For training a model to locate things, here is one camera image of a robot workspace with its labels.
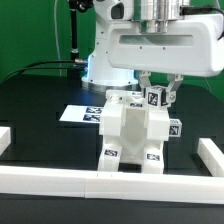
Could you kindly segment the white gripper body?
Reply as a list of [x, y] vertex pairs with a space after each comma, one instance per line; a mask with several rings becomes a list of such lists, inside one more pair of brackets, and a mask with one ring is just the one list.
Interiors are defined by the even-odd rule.
[[165, 33], [142, 33], [134, 22], [109, 29], [108, 60], [116, 68], [198, 77], [224, 69], [223, 16], [207, 14], [171, 21]]

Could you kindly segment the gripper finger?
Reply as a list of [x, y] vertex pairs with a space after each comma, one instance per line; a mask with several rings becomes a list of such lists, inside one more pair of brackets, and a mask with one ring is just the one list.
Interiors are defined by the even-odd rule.
[[150, 71], [139, 71], [138, 72], [138, 83], [141, 88], [142, 96], [145, 96], [145, 90], [147, 87], [151, 86], [151, 82], [149, 80], [149, 77], [151, 76]]
[[183, 76], [180, 74], [168, 74], [167, 80], [169, 84], [166, 87], [166, 102], [167, 106], [170, 107], [176, 100], [176, 91], [183, 81]]

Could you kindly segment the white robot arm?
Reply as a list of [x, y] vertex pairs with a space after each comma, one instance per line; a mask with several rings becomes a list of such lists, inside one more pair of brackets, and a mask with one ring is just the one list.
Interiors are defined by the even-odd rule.
[[140, 85], [154, 107], [175, 101], [183, 77], [224, 70], [224, 11], [190, 0], [94, 0], [96, 37], [83, 84]]

